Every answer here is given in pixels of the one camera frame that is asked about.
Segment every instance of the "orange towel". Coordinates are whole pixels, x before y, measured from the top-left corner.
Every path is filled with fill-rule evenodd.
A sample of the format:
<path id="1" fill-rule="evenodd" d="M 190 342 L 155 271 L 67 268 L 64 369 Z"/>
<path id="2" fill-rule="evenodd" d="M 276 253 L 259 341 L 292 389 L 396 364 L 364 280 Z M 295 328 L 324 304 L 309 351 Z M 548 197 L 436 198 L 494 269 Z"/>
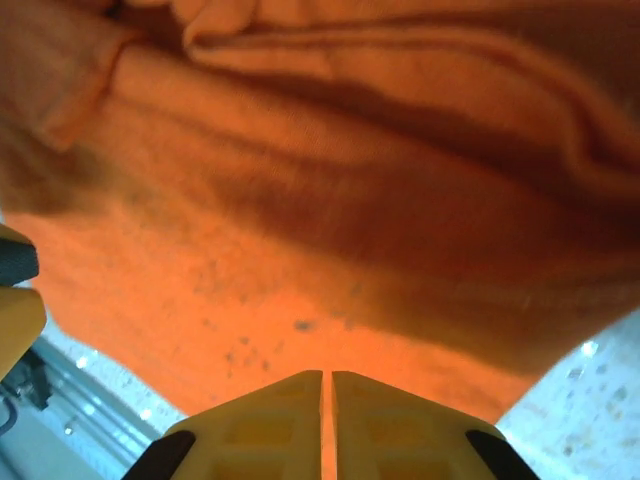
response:
<path id="1" fill-rule="evenodd" d="M 495 421 L 637 306 L 637 5 L 75 2 L 0 0 L 1 206 L 188 413 L 314 368 Z"/>

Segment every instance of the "black rubber pad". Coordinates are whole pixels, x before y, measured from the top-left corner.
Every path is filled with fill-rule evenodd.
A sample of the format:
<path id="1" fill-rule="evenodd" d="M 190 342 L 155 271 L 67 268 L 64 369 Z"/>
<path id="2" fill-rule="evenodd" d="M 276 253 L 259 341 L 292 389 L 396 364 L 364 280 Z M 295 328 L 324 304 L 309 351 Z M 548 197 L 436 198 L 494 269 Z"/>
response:
<path id="1" fill-rule="evenodd" d="M 479 430 L 470 430 L 466 436 L 496 480 L 540 480 L 518 452 L 501 438 Z"/>
<path id="2" fill-rule="evenodd" d="M 171 480 L 195 442 L 196 436 L 187 430 L 156 440 L 122 480 Z"/>
<path id="3" fill-rule="evenodd" d="M 0 238 L 0 286 L 13 285 L 38 275 L 38 255 L 33 245 Z"/>

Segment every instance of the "wrinkled fabric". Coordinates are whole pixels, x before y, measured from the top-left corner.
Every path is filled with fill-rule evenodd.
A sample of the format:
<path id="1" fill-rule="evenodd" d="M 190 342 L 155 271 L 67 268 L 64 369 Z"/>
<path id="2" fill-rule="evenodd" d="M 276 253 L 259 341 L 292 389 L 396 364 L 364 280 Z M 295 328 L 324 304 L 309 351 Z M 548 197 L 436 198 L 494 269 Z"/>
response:
<path id="1" fill-rule="evenodd" d="M 495 421 L 637 306 L 637 6 L 73 3 L 0 1 L 1 207 L 187 413 L 323 369 Z"/>

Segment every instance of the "orange cloth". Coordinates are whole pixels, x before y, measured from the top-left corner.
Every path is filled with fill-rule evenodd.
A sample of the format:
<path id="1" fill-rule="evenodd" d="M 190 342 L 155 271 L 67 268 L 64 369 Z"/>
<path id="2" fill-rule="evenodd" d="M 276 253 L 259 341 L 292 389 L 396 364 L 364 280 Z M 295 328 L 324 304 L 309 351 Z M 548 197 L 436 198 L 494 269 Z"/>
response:
<path id="1" fill-rule="evenodd" d="M 76 3 L 0 0 L 1 206 L 186 412 L 313 368 L 495 421 L 637 306 L 637 5 Z"/>

